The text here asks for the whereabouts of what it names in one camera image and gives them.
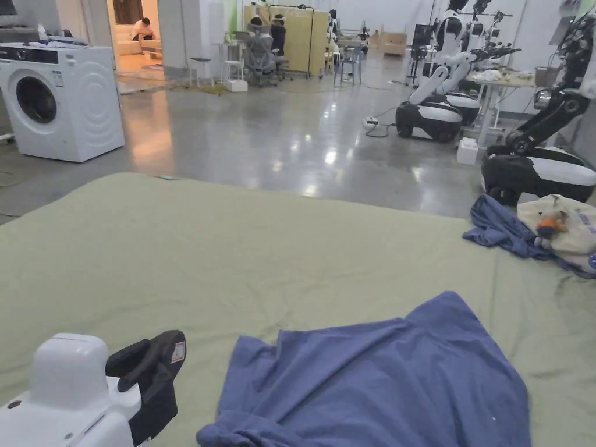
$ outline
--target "small white box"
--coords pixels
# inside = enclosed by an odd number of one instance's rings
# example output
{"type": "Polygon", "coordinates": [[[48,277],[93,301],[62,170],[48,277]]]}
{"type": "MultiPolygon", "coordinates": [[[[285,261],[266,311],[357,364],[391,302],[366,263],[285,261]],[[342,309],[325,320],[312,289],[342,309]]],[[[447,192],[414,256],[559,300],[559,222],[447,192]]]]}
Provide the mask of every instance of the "small white box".
{"type": "Polygon", "coordinates": [[[462,138],[457,149],[457,162],[461,164],[476,164],[478,156],[478,143],[474,138],[462,138]]]}
{"type": "Polygon", "coordinates": [[[226,81],[225,88],[231,92],[247,92],[249,84],[245,80],[234,79],[226,81]]]}

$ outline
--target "washing machine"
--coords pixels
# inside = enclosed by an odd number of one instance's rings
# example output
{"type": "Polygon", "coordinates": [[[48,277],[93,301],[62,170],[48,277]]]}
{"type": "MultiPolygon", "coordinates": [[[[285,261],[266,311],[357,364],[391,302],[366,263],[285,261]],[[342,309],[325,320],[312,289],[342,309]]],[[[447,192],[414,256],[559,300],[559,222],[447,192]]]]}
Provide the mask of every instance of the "washing machine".
{"type": "Polygon", "coordinates": [[[84,162],[124,145],[111,48],[0,44],[0,88],[22,154],[84,162]]]}

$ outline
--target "white stool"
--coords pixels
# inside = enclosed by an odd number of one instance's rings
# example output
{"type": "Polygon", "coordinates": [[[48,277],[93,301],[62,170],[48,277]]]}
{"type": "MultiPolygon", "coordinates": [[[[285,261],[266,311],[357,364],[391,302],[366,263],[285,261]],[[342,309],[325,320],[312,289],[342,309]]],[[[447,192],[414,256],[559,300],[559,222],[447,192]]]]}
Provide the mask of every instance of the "white stool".
{"type": "Polygon", "coordinates": [[[223,80],[224,82],[234,80],[234,78],[232,77],[232,67],[236,67],[236,71],[240,74],[239,77],[237,77],[237,79],[244,80],[244,70],[242,68],[242,62],[224,61],[223,64],[225,66],[225,79],[223,80]]]}
{"type": "Polygon", "coordinates": [[[207,57],[191,57],[190,58],[190,76],[188,78],[188,82],[190,85],[193,85],[193,72],[197,72],[197,87],[201,86],[201,80],[208,80],[211,84],[211,87],[215,86],[215,82],[213,81],[213,76],[209,73],[209,63],[211,59],[207,57]]]}

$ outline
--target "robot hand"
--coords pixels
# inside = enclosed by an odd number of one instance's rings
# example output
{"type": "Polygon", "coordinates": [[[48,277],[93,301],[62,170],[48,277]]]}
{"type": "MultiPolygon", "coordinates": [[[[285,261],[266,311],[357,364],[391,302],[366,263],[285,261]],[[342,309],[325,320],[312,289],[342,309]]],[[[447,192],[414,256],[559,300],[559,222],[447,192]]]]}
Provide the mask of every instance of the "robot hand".
{"type": "Polygon", "coordinates": [[[185,357],[180,331],[109,358],[97,337],[57,334],[35,353],[30,390],[0,408],[3,445],[141,445],[177,414],[173,381],[185,357]]]}

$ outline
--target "man sitting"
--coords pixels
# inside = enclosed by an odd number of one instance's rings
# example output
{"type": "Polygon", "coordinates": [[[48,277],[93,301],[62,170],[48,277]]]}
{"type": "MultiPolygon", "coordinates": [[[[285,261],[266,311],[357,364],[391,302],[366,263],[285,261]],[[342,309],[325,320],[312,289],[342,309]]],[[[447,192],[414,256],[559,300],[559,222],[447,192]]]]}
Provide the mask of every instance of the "man sitting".
{"type": "Polygon", "coordinates": [[[135,23],[132,28],[132,40],[133,41],[152,41],[153,40],[153,29],[151,28],[151,20],[143,17],[135,23]]]}

